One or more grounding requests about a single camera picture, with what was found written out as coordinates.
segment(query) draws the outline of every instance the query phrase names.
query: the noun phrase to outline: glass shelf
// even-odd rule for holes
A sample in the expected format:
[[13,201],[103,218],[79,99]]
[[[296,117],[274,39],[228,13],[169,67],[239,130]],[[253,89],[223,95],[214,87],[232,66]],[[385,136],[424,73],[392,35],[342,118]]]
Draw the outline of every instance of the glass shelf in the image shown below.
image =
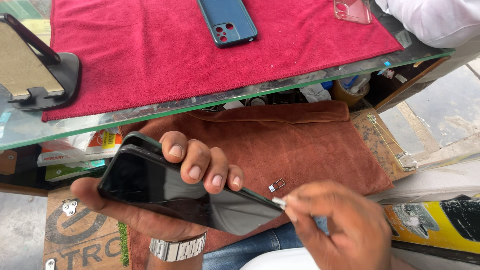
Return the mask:
[[[0,13],[17,12],[17,14],[13,13],[13,15],[19,18],[26,27],[38,35],[44,42],[49,44],[49,5],[51,5],[50,0],[0,2]],[[371,3],[371,9],[372,13],[375,14],[380,23],[387,28],[393,36],[404,30],[402,24],[397,19],[383,13],[374,1]],[[410,33],[409,35],[412,44],[406,47],[404,51],[397,51],[340,67],[333,67],[301,76],[237,88],[210,95],[153,104],[135,109],[49,121],[48,123],[41,122],[42,112],[23,112],[14,110],[11,105],[7,103],[7,100],[10,99],[10,93],[0,85],[0,116],[5,113],[6,117],[6,115],[10,113],[8,121],[6,123],[0,123],[0,150],[144,121],[184,111],[201,109],[239,99],[285,91],[358,74],[371,73],[386,68],[385,64],[381,61],[383,58],[391,63],[391,66],[389,67],[396,67],[448,56],[455,52],[454,49],[437,49],[429,47],[416,39],[413,34]]]

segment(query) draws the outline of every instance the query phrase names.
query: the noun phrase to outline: phone screen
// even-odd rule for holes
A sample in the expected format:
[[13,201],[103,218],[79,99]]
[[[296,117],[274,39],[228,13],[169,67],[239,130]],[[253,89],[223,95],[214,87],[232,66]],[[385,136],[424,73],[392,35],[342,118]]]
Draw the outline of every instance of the phone screen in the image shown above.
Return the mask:
[[224,232],[244,235],[282,210],[253,196],[224,189],[208,193],[200,181],[185,183],[180,172],[123,147],[99,186],[102,196]]

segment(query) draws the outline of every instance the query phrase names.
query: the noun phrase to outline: blue jeans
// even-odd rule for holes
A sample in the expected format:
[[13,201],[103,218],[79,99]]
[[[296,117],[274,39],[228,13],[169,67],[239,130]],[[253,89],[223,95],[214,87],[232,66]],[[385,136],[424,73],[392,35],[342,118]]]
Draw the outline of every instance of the blue jeans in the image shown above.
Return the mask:
[[[328,234],[327,219],[314,219],[318,228]],[[296,247],[303,247],[303,244],[298,239],[293,224],[289,222],[204,254],[202,270],[239,270],[251,259],[265,252]]]

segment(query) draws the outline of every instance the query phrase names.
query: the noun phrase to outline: screw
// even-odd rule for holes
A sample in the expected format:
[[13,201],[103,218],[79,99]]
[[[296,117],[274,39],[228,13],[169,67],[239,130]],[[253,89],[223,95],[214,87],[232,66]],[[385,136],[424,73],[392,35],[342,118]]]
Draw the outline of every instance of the screw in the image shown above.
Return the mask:
[[17,25],[17,23],[13,20],[12,17],[8,17],[8,21],[9,21],[12,25]]

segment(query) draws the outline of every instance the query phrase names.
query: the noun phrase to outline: phone stand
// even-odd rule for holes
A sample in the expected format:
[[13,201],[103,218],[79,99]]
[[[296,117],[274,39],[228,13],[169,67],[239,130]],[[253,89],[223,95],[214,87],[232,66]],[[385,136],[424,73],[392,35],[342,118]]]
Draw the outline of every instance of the phone stand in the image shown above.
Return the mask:
[[8,13],[0,14],[0,36],[0,84],[12,107],[51,110],[75,99],[81,77],[76,55],[56,53]]

